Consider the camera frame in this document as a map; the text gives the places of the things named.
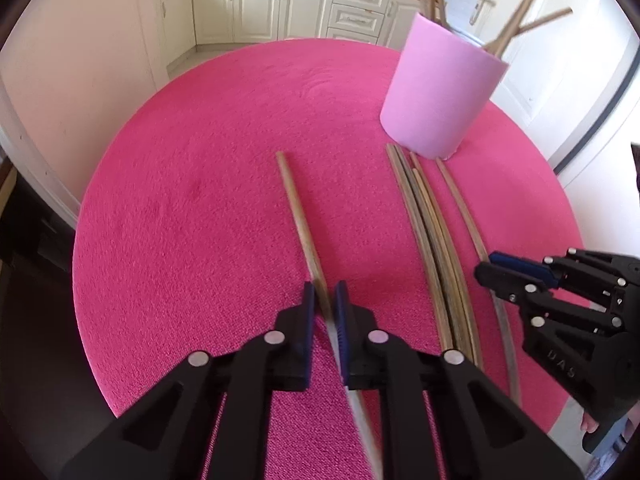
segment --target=pink round rug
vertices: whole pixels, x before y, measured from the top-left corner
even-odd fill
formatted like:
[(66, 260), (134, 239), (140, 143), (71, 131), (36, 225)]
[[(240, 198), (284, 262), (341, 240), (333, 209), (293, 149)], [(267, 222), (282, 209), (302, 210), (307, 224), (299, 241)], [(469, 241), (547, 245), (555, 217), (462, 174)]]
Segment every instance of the pink round rug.
[[(189, 352), (236, 350), (299, 302), (308, 275), (277, 150), (287, 153), (329, 286), (347, 280), (381, 328), (439, 353), (378, 119), (398, 56), (337, 40), (242, 48), (174, 80), (123, 127), (84, 196), (73, 267), (84, 348), (117, 415)], [(551, 168), (494, 105), (447, 166), (489, 251), (539, 260), (581, 246)], [(423, 167), (460, 254), (485, 371), (506, 392), (471, 239), (439, 171)], [(510, 319), (524, 409), (548, 430), (567, 395), (520, 349), (515, 307)], [(267, 478), (370, 478), (328, 339), (323, 330), (314, 339), (310, 389), (274, 395)]]

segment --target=person's hand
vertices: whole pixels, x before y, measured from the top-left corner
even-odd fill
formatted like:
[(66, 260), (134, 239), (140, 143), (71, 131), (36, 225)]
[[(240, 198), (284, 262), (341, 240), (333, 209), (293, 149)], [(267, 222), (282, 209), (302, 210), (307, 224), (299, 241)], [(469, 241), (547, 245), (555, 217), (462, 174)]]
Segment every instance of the person's hand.
[(589, 415), (589, 413), (584, 412), (582, 414), (582, 424), (580, 425), (581, 431), (586, 431), (587, 433), (593, 433), (598, 429), (600, 424), (593, 420), (593, 417)]

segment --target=dark floor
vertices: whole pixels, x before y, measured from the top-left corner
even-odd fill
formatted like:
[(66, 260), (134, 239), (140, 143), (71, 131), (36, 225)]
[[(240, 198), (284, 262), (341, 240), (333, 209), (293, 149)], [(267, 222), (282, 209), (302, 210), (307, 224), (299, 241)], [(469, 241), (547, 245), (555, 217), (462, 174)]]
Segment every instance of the dark floor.
[[(38, 246), (60, 242), (37, 237)], [(12, 251), (0, 297), (0, 410), (33, 463), (54, 479), (114, 417), (82, 349), (64, 258), (21, 252)]]

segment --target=pink cylinder container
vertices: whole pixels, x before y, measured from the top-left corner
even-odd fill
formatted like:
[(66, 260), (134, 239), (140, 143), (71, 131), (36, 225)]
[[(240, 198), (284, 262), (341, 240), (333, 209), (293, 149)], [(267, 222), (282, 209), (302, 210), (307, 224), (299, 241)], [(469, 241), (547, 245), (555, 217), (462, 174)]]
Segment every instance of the pink cylinder container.
[(508, 65), (416, 14), (380, 112), (401, 146), (449, 158)]

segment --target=silver screw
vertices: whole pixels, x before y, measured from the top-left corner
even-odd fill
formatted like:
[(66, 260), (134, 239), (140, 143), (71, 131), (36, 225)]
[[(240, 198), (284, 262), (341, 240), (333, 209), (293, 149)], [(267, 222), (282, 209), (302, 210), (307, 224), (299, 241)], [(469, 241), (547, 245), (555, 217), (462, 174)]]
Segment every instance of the silver screw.
[(209, 355), (202, 350), (198, 350), (189, 355), (187, 361), (191, 366), (204, 366), (209, 362)]
[(264, 335), (264, 340), (270, 345), (279, 345), (284, 342), (284, 334), (280, 330), (269, 330)]
[(369, 338), (369, 341), (371, 341), (372, 343), (377, 343), (379, 345), (389, 341), (389, 334), (384, 330), (372, 330), (371, 332), (369, 332), (367, 337)]
[(450, 365), (461, 365), (465, 361), (465, 357), (458, 350), (447, 350), (444, 352), (444, 360)]

